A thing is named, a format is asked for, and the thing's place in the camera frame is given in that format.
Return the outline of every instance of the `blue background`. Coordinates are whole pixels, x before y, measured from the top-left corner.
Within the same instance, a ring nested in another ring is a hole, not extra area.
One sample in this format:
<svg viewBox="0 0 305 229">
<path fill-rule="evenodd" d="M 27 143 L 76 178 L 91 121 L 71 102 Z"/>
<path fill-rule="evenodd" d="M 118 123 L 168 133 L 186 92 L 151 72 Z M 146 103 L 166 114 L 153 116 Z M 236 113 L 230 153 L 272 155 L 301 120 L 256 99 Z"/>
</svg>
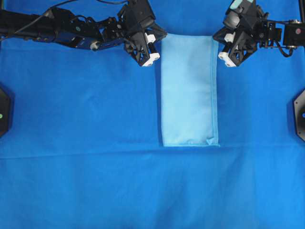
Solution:
<svg viewBox="0 0 305 229">
<path fill-rule="evenodd" d="M 39 14 L 57 2 L 6 8 Z M 212 35 L 230 3 L 151 1 L 157 22 L 183 35 Z M 258 4 L 273 20 L 299 18 L 296 0 Z M 102 20 L 121 6 L 66 8 Z M 0 140 L 0 228 L 304 228 L 305 144 L 292 105 L 304 60 L 299 48 L 290 59 L 259 50 L 239 68 L 219 61 L 221 147 L 162 148 L 160 61 L 140 68 L 120 47 L 3 42 L 0 82 L 16 109 Z"/>
</svg>

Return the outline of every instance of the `folded cloth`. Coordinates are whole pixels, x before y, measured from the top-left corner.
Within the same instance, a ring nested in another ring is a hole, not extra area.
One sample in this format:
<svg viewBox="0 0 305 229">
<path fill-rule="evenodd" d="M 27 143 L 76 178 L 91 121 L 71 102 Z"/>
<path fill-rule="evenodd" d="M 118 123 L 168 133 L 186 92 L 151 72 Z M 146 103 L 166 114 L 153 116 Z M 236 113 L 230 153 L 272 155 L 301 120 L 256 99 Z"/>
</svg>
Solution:
<svg viewBox="0 0 305 229">
<path fill-rule="evenodd" d="M 218 145 L 216 67 L 211 36 L 169 34 L 162 42 L 164 146 Z"/>
</svg>

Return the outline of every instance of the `black bracket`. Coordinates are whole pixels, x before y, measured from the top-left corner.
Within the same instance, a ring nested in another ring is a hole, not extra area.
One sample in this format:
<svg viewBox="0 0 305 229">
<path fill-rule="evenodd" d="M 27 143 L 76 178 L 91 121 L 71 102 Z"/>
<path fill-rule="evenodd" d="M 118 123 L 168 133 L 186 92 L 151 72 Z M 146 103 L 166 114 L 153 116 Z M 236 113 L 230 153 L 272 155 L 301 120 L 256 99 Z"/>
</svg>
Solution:
<svg viewBox="0 0 305 229">
<path fill-rule="evenodd" d="M 10 128 L 10 97 L 0 88 L 0 137 Z"/>
<path fill-rule="evenodd" d="M 305 141 L 305 91 L 294 101 L 297 135 Z"/>
</svg>

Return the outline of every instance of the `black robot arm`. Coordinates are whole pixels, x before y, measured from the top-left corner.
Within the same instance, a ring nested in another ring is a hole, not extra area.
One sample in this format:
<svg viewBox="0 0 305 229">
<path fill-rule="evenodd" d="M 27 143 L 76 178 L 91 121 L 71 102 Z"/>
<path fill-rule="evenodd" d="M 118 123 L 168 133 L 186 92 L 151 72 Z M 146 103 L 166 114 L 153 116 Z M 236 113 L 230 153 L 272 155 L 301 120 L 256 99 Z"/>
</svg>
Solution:
<svg viewBox="0 0 305 229">
<path fill-rule="evenodd" d="M 305 0 L 299 0 L 302 21 L 272 21 L 268 13 L 256 5 L 256 0 L 233 0 L 226 12 L 224 27 L 213 38 L 225 45 L 219 58 L 228 67 L 239 66 L 260 48 L 278 48 L 284 57 L 290 57 L 298 46 L 305 45 Z M 285 25 L 283 46 L 282 29 Z"/>
<path fill-rule="evenodd" d="M 124 44 L 124 49 L 140 66 L 150 66 L 160 58 L 154 43 L 167 35 L 155 23 L 148 0 L 130 0 L 118 13 L 118 19 L 110 17 L 103 21 L 55 7 L 35 24 L 17 32 L 39 17 L 0 10 L 0 36 L 93 51 Z"/>
</svg>

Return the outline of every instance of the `cable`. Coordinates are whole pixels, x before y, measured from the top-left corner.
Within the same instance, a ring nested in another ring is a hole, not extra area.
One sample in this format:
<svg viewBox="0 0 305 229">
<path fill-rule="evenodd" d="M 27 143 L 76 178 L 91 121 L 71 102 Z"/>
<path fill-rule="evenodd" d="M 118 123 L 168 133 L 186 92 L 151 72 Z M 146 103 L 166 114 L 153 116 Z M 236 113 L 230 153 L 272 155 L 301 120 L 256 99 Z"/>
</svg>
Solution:
<svg viewBox="0 0 305 229">
<path fill-rule="evenodd" d="M 129 0 L 125 0 L 125 1 L 103 1 L 103 0 L 97 0 L 101 3 L 106 3 L 106 4 L 112 4 L 112 5 L 120 5 L 120 4 L 124 4 L 129 2 Z"/>
<path fill-rule="evenodd" d="M 85 16 L 83 15 L 76 15 L 74 18 L 72 18 L 70 21 L 74 21 L 78 18 L 84 18 L 85 19 L 85 22 L 88 24 L 88 18 L 86 18 Z"/>
<path fill-rule="evenodd" d="M 79 1 L 79 0 L 67 0 L 67 1 L 63 1 L 63 2 L 61 2 L 61 3 L 58 3 L 58 4 L 54 5 L 54 6 L 49 7 L 41 16 L 39 16 L 38 18 L 36 18 L 36 19 L 35 19 L 34 21 L 32 21 L 31 23 L 29 23 L 29 24 L 27 24 L 26 26 L 22 27 L 21 29 L 15 31 L 12 35 L 9 35 L 9 36 L 6 36 L 6 37 L 1 38 L 1 39 L 0 39 L 0 42 L 6 40 L 6 39 L 8 39 L 8 38 L 13 37 L 13 36 L 16 35 L 17 33 L 19 33 L 19 32 L 21 32 L 21 31 L 27 29 L 28 27 L 34 25 L 36 22 L 38 22 L 40 19 L 42 19 L 44 16 L 46 16 L 47 13 L 48 13 L 50 10 L 52 10 L 52 9 L 58 7 L 58 6 L 62 6 L 62 5 L 64 5 L 64 4 L 67 4 L 67 3 L 70 3 L 70 2 L 74 2 L 74 1 Z M 124 1 L 102 1 L 102 0 L 97 0 L 97 1 L 102 2 L 102 3 L 106 3 L 106 4 L 112 4 L 112 5 L 124 4 L 124 3 L 126 3 L 126 2 L 129 2 L 129 0 L 124 0 Z"/>
<path fill-rule="evenodd" d="M 284 50 L 282 49 L 280 43 L 278 41 L 275 41 L 278 49 L 280 50 L 281 54 L 284 56 L 284 57 L 291 57 L 292 54 L 294 53 L 294 49 L 290 48 L 289 49 L 289 54 L 285 53 Z"/>
</svg>

